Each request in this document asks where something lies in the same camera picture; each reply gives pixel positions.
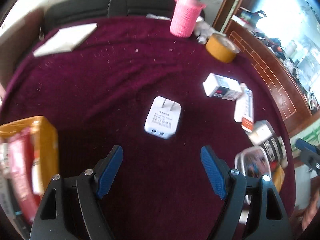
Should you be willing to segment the person right hand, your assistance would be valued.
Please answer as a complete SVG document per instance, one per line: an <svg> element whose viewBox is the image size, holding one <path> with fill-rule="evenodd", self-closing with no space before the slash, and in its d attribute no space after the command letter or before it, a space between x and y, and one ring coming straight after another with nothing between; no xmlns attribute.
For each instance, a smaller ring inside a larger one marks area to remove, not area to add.
<svg viewBox="0 0 320 240"><path fill-rule="evenodd" d="M304 231L311 221L313 220L314 216L318 211L317 203L319 201L319 192L317 191L311 198L310 203L308 204L307 208L304 211L303 218L302 218L302 230Z"/></svg>

